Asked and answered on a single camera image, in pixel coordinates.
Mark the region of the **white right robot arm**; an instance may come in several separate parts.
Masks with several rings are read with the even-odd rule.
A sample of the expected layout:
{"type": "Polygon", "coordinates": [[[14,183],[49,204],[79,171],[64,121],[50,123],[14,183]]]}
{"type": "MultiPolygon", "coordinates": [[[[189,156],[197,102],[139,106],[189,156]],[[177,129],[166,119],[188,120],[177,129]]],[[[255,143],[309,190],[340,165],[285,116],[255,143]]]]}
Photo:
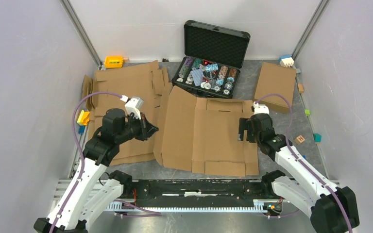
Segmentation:
{"type": "Polygon", "coordinates": [[[292,175],[276,170],[262,177],[261,192],[290,201],[309,217],[318,233],[351,233],[360,225],[356,195],[318,172],[283,135],[267,113],[240,118],[238,140],[256,143],[261,152],[292,175]]]}

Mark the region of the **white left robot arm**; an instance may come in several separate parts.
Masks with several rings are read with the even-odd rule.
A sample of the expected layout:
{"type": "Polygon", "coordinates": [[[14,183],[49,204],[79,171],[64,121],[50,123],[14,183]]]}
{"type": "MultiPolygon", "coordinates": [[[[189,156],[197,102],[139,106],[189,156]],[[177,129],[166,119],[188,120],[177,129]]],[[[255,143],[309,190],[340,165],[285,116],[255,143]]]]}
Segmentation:
{"type": "Polygon", "coordinates": [[[120,145],[132,139],[146,141],[157,131],[158,127],[151,124],[144,113],[127,115],[122,109],[108,110],[102,118],[102,126],[81,150],[83,158],[64,195],[47,217],[36,220],[34,229],[38,233],[89,232],[109,204],[133,192],[132,177],[116,170],[100,191],[89,196],[118,154],[120,145]]]}

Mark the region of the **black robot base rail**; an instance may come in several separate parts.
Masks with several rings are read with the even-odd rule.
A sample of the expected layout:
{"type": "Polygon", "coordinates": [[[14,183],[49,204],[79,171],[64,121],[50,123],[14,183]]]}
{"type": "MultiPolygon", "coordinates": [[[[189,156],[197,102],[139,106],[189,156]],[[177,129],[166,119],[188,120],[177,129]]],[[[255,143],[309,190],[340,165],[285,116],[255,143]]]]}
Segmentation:
{"type": "Polygon", "coordinates": [[[279,170],[261,179],[137,180],[124,184],[120,199],[142,208],[253,207],[254,200],[278,200],[272,182],[284,177],[279,170]]]}

